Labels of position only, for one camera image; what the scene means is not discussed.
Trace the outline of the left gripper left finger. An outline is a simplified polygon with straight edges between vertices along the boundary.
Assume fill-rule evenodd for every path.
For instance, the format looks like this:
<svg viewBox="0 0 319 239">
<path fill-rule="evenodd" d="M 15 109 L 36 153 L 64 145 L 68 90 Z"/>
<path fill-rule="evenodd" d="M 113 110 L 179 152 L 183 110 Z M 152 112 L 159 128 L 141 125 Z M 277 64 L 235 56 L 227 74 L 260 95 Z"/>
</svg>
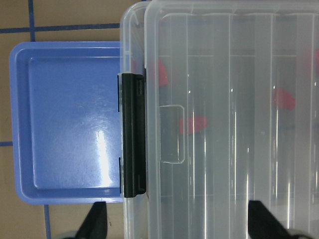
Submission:
<svg viewBox="0 0 319 239">
<path fill-rule="evenodd" d="M 75 239 L 106 239 L 107 204 L 95 202 L 75 235 Z"/>
</svg>

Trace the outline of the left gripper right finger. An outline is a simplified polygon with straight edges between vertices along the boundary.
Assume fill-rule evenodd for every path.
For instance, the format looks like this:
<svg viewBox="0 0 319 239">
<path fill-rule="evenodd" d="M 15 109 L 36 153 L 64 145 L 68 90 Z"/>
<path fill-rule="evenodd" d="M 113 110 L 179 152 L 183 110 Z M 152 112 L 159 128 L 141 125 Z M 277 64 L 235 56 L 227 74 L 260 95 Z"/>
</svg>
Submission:
<svg viewBox="0 0 319 239">
<path fill-rule="evenodd" d="M 297 239 L 291 235 L 261 201 L 248 203 L 248 234 L 252 239 Z"/>
</svg>

